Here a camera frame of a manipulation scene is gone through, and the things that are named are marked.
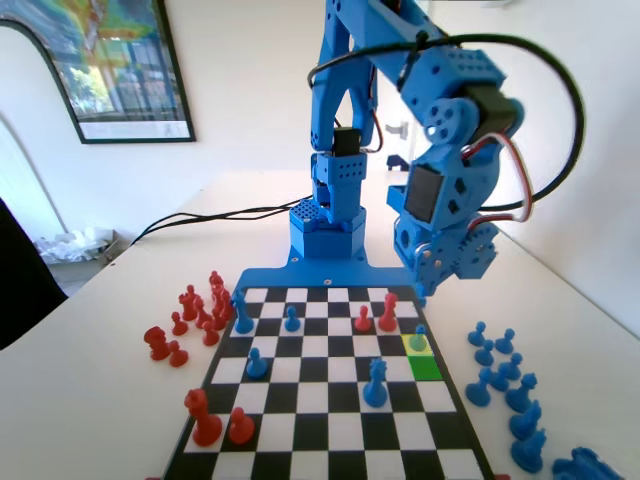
white square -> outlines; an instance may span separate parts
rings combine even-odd
[[[384,297],[389,293],[387,288],[369,288],[369,300],[372,302],[384,302]]]
[[[387,362],[387,382],[414,382],[413,372],[407,357],[383,357]]]
[[[354,335],[353,353],[356,357],[379,357],[380,345],[377,335]]]
[[[247,303],[264,303],[266,299],[266,288],[250,288],[244,296],[244,301]]]
[[[289,288],[287,290],[287,303],[298,302],[305,303],[307,301],[306,288]]]
[[[260,350],[260,356],[264,358],[275,357],[277,346],[278,337],[254,337],[253,342],[251,343],[251,348],[257,348]]]
[[[302,339],[303,357],[328,357],[329,338],[321,336],[305,336]]]
[[[298,384],[297,413],[327,413],[329,411],[329,385],[324,382]]]
[[[201,447],[193,441],[193,428],[196,427],[196,424],[193,424],[193,428],[191,429],[191,433],[189,434],[189,440],[187,440],[187,444],[184,446],[184,453],[208,453],[208,452],[219,452],[220,446],[222,445],[222,440],[224,440],[224,432],[227,431],[227,424],[229,423],[230,415],[218,415],[220,417],[220,421],[222,422],[222,433],[218,437],[218,439],[213,442],[211,445],[207,447]]]
[[[250,478],[255,452],[222,452],[218,454],[212,479]]]
[[[425,412],[455,412],[449,389],[444,382],[418,382],[418,392]]]
[[[329,454],[327,452],[293,452],[289,478],[326,480],[329,478]]]
[[[305,318],[327,318],[329,316],[329,304],[327,302],[307,303]]]
[[[358,397],[360,397],[360,411],[362,413],[385,413],[391,412],[391,400],[389,400],[389,389],[387,388],[387,382],[382,382],[384,388],[387,390],[387,401],[381,407],[372,407],[364,400],[364,386],[368,382],[358,382]]]
[[[355,382],[356,359],[354,357],[329,357],[329,382]]]
[[[346,288],[330,288],[329,301],[330,302],[348,302],[349,290]]]
[[[364,450],[359,413],[329,414],[329,450]]]
[[[290,452],[293,450],[294,413],[265,413],[262,416],[258,452]]]
[[[241,383],[233,408],[242,407],[244,413],[264,413],[268,383]]]
[[[435,450],[429,422],[424,413],[394,413],[400,450]]]
[[[273,359],[271,383],[296,383],[300,380],[300,358],[278,357]]]
[[[216,373],[213,374],[211,383],[240,383],[246,366],[247,359],[244,357],[223,357],[220,359],[220,363],[218,363]]]
[[[399,451],[367,450],[364,457],[369,480],[405,478],[404,462]]]
[[[329,335],[346,335],[351,336],[353,331],[351,330],[351,319],[350,318],[330,318],[328,331]]]
[[[284,316],[284,303],[267,302],[262,305],[260,318],[282,318]]]
[[[438,450],[444,478],[480,480],[482,472],[473,450]]]

white wall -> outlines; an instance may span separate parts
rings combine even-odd
[[[528,223],[500,226],[638,336],[640,4],[519,0],[503,10],[484,3],[434,2],[433,18],[451,34],[511,33],[547,47],[575,76],[587,111],[583,153],[569,179],[536,204]],[[525,125],[515,138],[539,189],[568,152],[568,100],[553,74],[527,54],[486,51],[509,75],[506,92],[525,104]],[[518,198],[516,185],[513,175],[505,176],[489,202]]]

chessboard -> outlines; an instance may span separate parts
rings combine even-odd
[[[387,293],[397,295],[397,327],[377,320]],[[209,447],[192,437],[187,421],[165,480],[493,478],[489,463],[410,287],[246,288],[247,313],[255,320],[241,335],[229,322],[216,346],[202,388],[209,412],[222,419],[222,435]],[[295,306],[301,327],[284,328]],[[366,305],[372,328],[357,331]],[[427,348],[409,338],[426,326]],[[246,373],[249,350],[268,362],[265,377]],[[386,361],[388,400],[380,408],[363,399],[370,363]],[[255,422],[244,445],[226,431],[234,407]]]

red pawn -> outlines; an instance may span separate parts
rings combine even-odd
[[[393,311],[396,308],[396,302],[398,296],[394,293],[387,293],[384,297],[384,313],[378,320],[378,327],[385,332],[392,332],[396,329],[398,322],[396,321],[396,315]]]
[[[208,447],[215,443],[222,433],[222,421],[217,415],[209,414],[209,402],[204,390],[189,390],[184,399],[184,406],[196,420],[193,428],[193,441],[196,445]]]
[[[180,314],[178,312],[173,312],[171,314],[171,320],[173,320],[174,323],[171,333],[176,337],[183,335],[187,330],[189,330],[189,324],[180,319]]]
[[[244,414],[244,410],[236,407],[231,412],[231,427],[229,428],[229,439],[236,445],[244,445],[251,437],[256,426],[251,417]]]
[[[359,332],[366,332],[371,328],[371,319],[369,318],[369,309],[366,305],[360,307],[360,316],[356,318],[353,325]]]
[[[202,328],[204,329],[202,343],[207,347],[212,347],[220,341],[220,335],[216,332],[213,322],[204,322]]]

blue chess piece on board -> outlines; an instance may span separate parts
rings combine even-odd
[[[514,415],[509,420],[509,430],[518,440],[529,438],[536,431],[538,420],[542,416],[540,403],[534,400],[531,406],[522,415]]]
[[[484,335],[482,332],[484,332],[485,328],[487,328],[487,326],[484,322],[478,322],[476,324],[476,329],[467,336],[471,345],[475,345],[476,347],[484,345]]]
[[[527,373],[520,380],[520,387],[512,388],[505,395],[507,405],[518,413],[524,413],[531,406],[529,390],[533,390],[538,383],[535,373]]]
[[[364,401],[374,408],[379,408],[387,401],[387,389],[384,388],[382,382],[387,371],[387,362],[380,358],[371,360],[369,374],[371,380],[364,386],[362,396]]]
[[[483,368],[478,374],[480,381],[478,383],[470,383],[465,388],[464,393],[471,403],[478,407],[486,407],[491,401],[491,395],[487,390],[487,383],[491,380],[491,369]]]
[[[544,428],[527,440],[516,440],[511,445],[511,458],[521,469],[537,473],[542,470],[542,447],[546,441]]]
[[[485,340],[482,348],[477,350],[474,355],[476,362],[482,366],[490,367],[493,364],[493,355],[491,355],[491,350],[493,350],[493,341]]]
[[[287,319],[284,322],[284,328],[287,332],[295,332],[300,328],[300,319],[296,314],[296,307],[293,305],[287,308]]]
[[[253,330],[253,318],[247,315],[247,302],[244,300],[244,294],[242,292],[234,292],[233,294],[233,306],[236,307],[238,318],[234,326],[236,332],[244,335]]]
[[[513,337],[515,337],[516,332],[514,332],[511,328],[507,328],[504,332],[504,338],[499,338],[496,340],[495,347],[496,350],[500,353],[509,354],[513,352]]]

